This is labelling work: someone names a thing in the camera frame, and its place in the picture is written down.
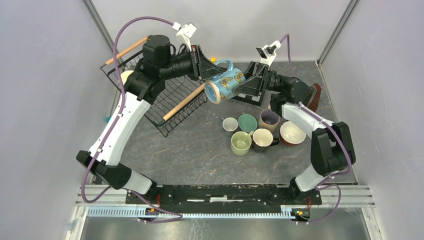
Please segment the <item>small green teacup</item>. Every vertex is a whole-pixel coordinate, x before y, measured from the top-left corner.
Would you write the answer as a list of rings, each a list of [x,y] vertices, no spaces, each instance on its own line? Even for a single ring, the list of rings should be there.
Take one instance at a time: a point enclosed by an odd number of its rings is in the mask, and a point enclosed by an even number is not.
[[[237,121],[238,127],[243,132],[250,133],[252,131],[255,131],[258,127],[258,122],[256,118],[250,114],[243,113]]]

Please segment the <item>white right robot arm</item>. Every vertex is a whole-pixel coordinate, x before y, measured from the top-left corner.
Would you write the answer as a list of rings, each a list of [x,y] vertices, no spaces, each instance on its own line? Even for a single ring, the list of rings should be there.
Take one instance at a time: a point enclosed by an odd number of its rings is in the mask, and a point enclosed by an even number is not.
[[[310,165],[290,182],[289,199],[302,204],[309,191],[319,190],[327,179],[348,174],[356,162],[349,126],[332,122],[307,107],[317,89],[297,77],[278,74],[266,64],[251,61],[243,72],[246,81],[237,93],[255,96],[272,91],[270,108],[311,139]]]

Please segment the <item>grey blue mug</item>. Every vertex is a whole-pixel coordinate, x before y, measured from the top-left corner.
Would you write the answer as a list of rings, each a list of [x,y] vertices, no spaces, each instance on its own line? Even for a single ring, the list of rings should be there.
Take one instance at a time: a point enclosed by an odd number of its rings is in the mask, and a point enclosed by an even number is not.
[[[221,118],[222,128],[228,134],[235,133],[239,128],[238,120],[233,117]]]

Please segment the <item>glossy black mug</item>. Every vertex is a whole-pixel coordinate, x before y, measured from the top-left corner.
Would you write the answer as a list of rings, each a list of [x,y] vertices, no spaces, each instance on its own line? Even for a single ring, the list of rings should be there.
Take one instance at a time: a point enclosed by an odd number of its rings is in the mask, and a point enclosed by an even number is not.
[[[264,153],[270,147],[278,145],[281,140],[265,128],[259,128],[249,133],[252,139],[251,148],[255,153]]]

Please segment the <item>pink iridescent mug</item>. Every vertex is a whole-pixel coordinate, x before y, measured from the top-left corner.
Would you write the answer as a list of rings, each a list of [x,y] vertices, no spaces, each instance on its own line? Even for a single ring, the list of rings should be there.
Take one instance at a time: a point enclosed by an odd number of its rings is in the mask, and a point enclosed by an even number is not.
[[[277,126],[279,125],[279,122],[281,120],[281,117],[272,111],[270,108],[264,109],[259,116],[258,119],[258,128],[259,129],[267,129],[271,133],[275,131]]]

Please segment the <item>light green mug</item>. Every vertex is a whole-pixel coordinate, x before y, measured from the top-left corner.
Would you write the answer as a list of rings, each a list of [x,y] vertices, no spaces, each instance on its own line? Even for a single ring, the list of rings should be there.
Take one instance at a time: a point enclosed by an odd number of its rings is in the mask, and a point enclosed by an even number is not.
[[[248,133],[239,131],[232,135],[230,144],[233,154],[241,157],[249,152],[252,145],[252,139]]]

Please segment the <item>blue bottomed mug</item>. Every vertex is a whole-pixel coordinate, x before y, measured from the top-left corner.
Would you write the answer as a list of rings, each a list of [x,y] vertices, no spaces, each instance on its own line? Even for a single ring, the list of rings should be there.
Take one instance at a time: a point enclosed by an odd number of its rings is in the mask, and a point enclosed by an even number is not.
[[[204,92],[208,100],[216,105],[237,96],[238,93],[235,93],[234,89],[246,81],[244,73],[234,67],[230,59],[218,60],[216,64],[224,62],[227,63],[227,70],[204,83]]]

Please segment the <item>red floral mug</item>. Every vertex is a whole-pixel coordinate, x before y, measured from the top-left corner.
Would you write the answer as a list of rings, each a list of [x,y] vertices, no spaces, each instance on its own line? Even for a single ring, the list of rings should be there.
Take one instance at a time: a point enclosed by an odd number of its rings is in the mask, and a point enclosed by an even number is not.
[[[301,144],[306,139],[306,136],[306,133],[291,121],[284,122],[279,130],[280,141],[288,146]]]

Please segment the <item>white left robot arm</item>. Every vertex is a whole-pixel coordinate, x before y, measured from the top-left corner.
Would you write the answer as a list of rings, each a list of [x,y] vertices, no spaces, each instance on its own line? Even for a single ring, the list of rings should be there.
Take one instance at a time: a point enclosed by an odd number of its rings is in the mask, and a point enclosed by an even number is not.
[[[203,54],[199,45],[184,45],[171,52],[173,45],[165,35],[150,35],[142,46],[142,58],[126,80],[123,94],[106,128],[89,150],[81,150],[76,160],[112,188],[137,192],[145,204],[153,203],[157,190],[154,181],[123,165],[124,147],[143,115],[166,88],[166,81],[188,77],[206,80],[224,72]]]

